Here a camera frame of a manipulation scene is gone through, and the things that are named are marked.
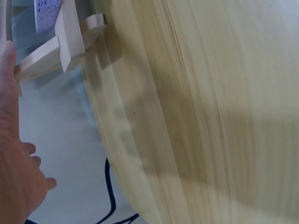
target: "purple sponge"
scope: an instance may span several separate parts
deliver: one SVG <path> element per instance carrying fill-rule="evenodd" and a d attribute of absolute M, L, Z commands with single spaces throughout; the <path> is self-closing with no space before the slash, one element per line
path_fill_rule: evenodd
<path fill-rule="evenodd" d="M 61 0 L 34 0 L 36 33 L 52 30 L 60 9 Z"/>

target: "human hand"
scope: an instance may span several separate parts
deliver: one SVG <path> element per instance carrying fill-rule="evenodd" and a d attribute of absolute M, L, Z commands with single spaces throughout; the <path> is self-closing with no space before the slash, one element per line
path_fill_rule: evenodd
<path fill-rule="evenodd" d="M 36 147 L 19 137 L 19 99 L 14 83 L 16 52 L 6 42 L 0 56 L 0 223 L 24 224 L 56 180 L 45 178 Z"/>

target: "light blond wood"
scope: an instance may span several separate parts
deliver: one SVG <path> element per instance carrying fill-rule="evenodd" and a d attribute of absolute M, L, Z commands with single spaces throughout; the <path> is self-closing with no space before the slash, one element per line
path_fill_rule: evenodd
<path fill-rule="evenodd" d="M 118 183 L 150 224 L 299 222 L 299 5 L 95 1 L 83 67 Z"/>
<path fill-rule="evenodd" d="M 55 24 L 60 42 L 60 59 L 64 72 L 85 53 L 75 0 L 62 0 Z"/>
<path fill-rule="evenodd" d="M 33 51 L 19 65 L 14 74 L 20 81 L 36 73 L 44 73 L 60 64 L 60 44 L 57 36 Z"/>
<path fill-rule="evenodd" d="M 104 15 L 91 15 L 81 22 L 80 27 L 85 49 L 88 49 L 106 27 Z M 68 70 L 75 69 L 82 61 L 82 57 L 83 56 L 73 59 Z M 59 69 L 62 69 L 60 44 L 58 37 L 55 36 L 24 58 L 20 64 L 16 66 L 15 76 L 22 83 L 25 83 Z"/>
<path fill-rule="evenodd" d="M 80 23 L 85 50 L 93 45 L 106 26 L 103 14 L 91 15 Z"/>

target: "wood grain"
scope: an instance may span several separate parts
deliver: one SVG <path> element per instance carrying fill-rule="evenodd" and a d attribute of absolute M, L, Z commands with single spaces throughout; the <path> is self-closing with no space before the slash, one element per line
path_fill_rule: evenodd
<path fill-rule="evenodd" d="M 95 1 L 86 92 L 150 224 L 299 222 L 299 5 Z"/>

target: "black cable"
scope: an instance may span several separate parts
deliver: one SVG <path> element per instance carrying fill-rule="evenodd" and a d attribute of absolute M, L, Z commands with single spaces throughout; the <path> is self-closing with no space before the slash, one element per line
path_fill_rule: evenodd
<path fill-rule="evenodd" d="M 105 179 L 106 179 L 106 185 L 107 190 L 110 198 L 110 204 L 111 204 L 111 210 L 104 218 L 102 218 L 100 221 L 98 221 L 96 224 L 101 224 L 102 222 L 106 221 L 116 210 L 116 201 L 113 193 L 113 188 L 111 184 L 111 177 L 110 177 L 110 164 L 108 159 L 106 159 L 105 163 Z"/>
<path fill-rule="evenodd" d="M 128 224 L 130 224 L 130 223 L 132 223 L 133 221 L 135 221 L 135 219 L 137 219 L 138 217 L 139 217 L 139 215 L 138 215 L 138 214 L 135 214 L 135 215 L 131 216 L 130 218 L 124 219 L 124 220 L 122 220 L 122 221 L 120 221 L 120 222 L 113 223 L 113 224 L 124 224 L 124 223 L 126 223 L 126 222 L 129 222 Z"/>
<path fill-rule="evenodd" d="M 115 197 L 114 197 L 114 193 L 113 193 L 113 188 L 112 188 L 112 184 L 111 184 L 110 164 L 109 164 L 108 159 L 106 159 L 106 163 L 105 163 L 105 179 L 106 179 L 106 185 L 107 185 L 107 189 L 108 189 L 108 193 L 109 193 L 109 198 L 110 198 L 110 203 L 111 203 L 111 210 L 108 213 L 108 215 L 106 215 L 103 219 L 101 219 L 96 224 L 101 224 L 102 222 L 104 222 L 105 220 L 107 220 L 109 217 L 112 216 L 112 214 L 116 210 L 116 201 L 115 201 Z M 135 214 L 135 215 L 131 216 L 130 218 L 124 219 L 124 220 L 122 220 L 120 222 L 117 222 L 117 223 L 114 223 L 114 224 L 123 224 L 123 223 L 126 223 L 126 222 L 129 222 L 129 224 L 130 224 L 133 221 L 135 221 L 138 217 L 139 217 L 139 215 Z"/>

